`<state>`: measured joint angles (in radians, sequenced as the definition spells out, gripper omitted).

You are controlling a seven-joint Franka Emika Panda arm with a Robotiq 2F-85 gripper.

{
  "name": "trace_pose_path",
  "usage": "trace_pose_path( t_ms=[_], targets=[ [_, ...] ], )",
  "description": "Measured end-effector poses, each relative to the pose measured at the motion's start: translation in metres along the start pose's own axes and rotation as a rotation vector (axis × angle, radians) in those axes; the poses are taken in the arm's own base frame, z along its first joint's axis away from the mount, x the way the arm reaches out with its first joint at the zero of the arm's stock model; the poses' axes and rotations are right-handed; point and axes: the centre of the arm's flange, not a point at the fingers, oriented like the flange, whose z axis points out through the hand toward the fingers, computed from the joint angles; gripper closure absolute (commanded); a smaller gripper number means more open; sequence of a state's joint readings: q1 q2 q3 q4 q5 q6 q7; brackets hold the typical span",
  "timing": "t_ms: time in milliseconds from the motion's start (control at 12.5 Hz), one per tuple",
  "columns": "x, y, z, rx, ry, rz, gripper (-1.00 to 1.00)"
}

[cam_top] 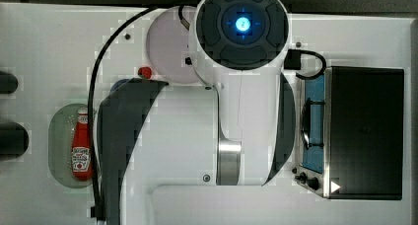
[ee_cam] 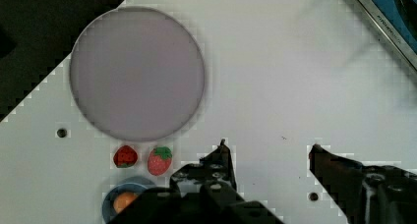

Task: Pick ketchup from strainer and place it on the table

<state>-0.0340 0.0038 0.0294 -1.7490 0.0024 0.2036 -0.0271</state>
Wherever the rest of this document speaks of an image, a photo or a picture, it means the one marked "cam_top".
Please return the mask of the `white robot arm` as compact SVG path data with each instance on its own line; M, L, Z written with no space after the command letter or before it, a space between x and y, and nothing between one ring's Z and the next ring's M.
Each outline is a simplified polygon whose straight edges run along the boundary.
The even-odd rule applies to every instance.
M289 45L280 0L162 12L146 36L153 76L115 87L98 110L100 225L156 225L161 187L268 184L294 145Z

